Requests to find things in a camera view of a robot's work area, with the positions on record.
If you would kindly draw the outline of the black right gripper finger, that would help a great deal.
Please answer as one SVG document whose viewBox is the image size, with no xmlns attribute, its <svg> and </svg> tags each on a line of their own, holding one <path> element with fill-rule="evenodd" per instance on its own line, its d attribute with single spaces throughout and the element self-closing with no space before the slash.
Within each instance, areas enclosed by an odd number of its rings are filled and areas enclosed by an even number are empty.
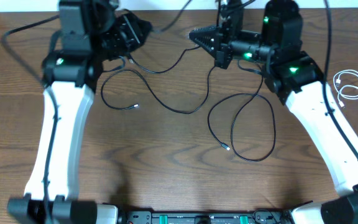
<svg viewBox="0 0 358 224">
<path fill-rule="evenodd" d="M 216 26 L 207 26 L 207 27 L 201 27 L 192 30 L 189 33 L 190 40 L 196 40 L 196 39 L 206 39 L 210 41 L 215 41 L 218 39 L 220 28 Z"/>
<path fill-rule="evenodd" d="M 214 59 L 221 58 L 221 41 L 219 39 L 197 39 L 197 42 Z"/>
</svg>

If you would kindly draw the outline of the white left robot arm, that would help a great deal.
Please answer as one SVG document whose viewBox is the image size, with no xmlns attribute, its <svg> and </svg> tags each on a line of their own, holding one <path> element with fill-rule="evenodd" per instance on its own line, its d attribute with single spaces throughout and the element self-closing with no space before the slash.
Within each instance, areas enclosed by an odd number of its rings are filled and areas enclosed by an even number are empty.
<svg viewBox="0 0 358 224">
<path fill-rule="evenodd" d="M 35 165 L 21 198 L 8 213 L 20 223 L 124 223 L 115 205 L 80 200 L 78 165 L 86 118 L 107 60 L 124 59 L 143 46 L 151 23 L 118 1 L 58 3 L 60 29 L 50 39 L 42 73 L 44 120 Z"/>
</svg>

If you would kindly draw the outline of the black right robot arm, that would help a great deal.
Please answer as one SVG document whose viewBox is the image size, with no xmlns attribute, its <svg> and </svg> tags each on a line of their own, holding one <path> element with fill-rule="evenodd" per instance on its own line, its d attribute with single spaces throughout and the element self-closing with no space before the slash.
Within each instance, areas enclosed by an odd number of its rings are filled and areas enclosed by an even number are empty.
<svg viewBox="0 0 358 224">
<path fill-rule="evenodd" d="M 261 32 L 242 27 L 245 4 L 219 5 L 219 21 L 195 29 L 189 38 L 214 58 L 219 68 L 234 59 L 263 65 L 269 90 L 295 115 L 323 158 L 335 200 L 290 209 L 284 223 L 358 223 L 358 137 L 339 109 L 327 81 L 327 69 L 302 50 L 303 19 L 295 1 L 269 1 Z"/>
</svg>

